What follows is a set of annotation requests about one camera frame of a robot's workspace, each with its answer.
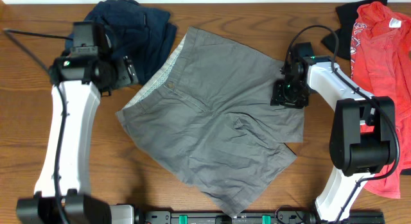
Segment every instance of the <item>red cloth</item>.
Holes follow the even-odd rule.
[[[376,96],[389,96],[396,111],[396,131],[401,155],[395,173],[383,180],[367,182],[365,189],[380,196],[400,198],[399,174],[411,168],[411,18],[394,13],[380,2],[357,10],[351,38],[351,78]],[[401,21],[395,28],[390,22]],[[362,127],[368,132],[372,127]],[[378,175],[385,174],[385,166]]]

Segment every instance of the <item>navy blue garment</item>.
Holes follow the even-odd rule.
[[[104,24],[114,46],[112,59],[132,59],[139,83],[144,85],[165,63],[174,43],[177,27],[170,13],[141,6],[134,0],[99,2],[84,21]],[[66,49],[73,42],[66,41]]]

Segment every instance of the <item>gray cloth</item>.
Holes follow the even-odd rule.
[[[235,216],[295,160],[283,143],[302,141],[304,111],[270,106],[282,65],[190,28],[164,83],[143,88],[117,116],[139,148]]]

